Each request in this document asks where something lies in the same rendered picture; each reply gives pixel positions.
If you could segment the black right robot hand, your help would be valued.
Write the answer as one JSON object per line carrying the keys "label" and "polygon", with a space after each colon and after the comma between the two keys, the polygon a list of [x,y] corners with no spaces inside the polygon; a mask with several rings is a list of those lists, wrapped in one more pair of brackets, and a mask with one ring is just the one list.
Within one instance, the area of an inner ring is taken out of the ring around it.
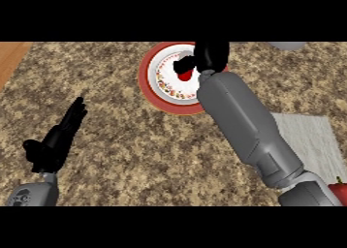
{"label": "black right robot hand", "polygon": [[194,54],[184,56],[173,62],[173,71],[178,75],[188,70],[197,70],[200,73],[212,70],[215,73],[219,73],[226,67],[228,56],[228,42],[195,41]]}

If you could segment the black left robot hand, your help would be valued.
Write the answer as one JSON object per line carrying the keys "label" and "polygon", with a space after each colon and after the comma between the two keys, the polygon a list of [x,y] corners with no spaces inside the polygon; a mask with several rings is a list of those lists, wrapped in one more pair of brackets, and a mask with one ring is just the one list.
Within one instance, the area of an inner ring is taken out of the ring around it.
{"label": "black left robot hand", "polygon": [[73,137],[86,113],[83,98],[77,97],[67,109],[61,123],[52,127],[44,139],[41,141],[27,139],[22,142],[25,160],[33,164],[33,172],[55,173],[62,168]]}

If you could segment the red-rimmed white plate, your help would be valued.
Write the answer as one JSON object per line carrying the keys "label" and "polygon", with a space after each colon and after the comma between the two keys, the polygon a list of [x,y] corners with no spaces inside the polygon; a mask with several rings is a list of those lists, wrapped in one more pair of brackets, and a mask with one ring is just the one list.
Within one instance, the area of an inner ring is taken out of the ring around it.
{"label": "red-rimmed white plate", "polygon": [[141,92],[158,110],[176,115],[203,112],[195,97],[200,73],[191,70],[191,79],[181,81],[173,71],[173,62],[194,54],[194,47],[195,42],[161,42],[147,52],[139,65]]}

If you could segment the grey placemat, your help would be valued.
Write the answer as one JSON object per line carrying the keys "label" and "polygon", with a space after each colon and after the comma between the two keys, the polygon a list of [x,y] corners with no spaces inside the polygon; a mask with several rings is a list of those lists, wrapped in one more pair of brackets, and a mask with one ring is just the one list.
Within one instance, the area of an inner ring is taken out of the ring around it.
{"label": "grey placemat", "polygon": [[315,173],[326,184],[333,184],[336,178],[347,182],[347,166],[327,117],[274,113],[274,118],[305,170]]}

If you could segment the pale grey rounded object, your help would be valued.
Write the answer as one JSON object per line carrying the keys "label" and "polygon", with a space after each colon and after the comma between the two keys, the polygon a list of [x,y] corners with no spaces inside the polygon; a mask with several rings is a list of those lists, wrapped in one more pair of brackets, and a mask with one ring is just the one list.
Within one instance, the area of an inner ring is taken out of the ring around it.
{"label": "pale grey rounded object", "polygon": [[305,42],[269,42],[269,45],[280,50],[296,50],[305,46]]}

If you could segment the red bell pepper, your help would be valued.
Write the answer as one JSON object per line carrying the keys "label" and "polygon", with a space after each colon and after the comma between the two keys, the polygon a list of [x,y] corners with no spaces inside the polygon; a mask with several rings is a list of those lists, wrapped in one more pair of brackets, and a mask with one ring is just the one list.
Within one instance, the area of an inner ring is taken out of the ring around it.
{"label": "red bell pepper", "polygon": [[336,177],[336,182],[329,184],[327,188],[337,197],[342,205],[347,206],[347,182],[340,180],[340,177]]}

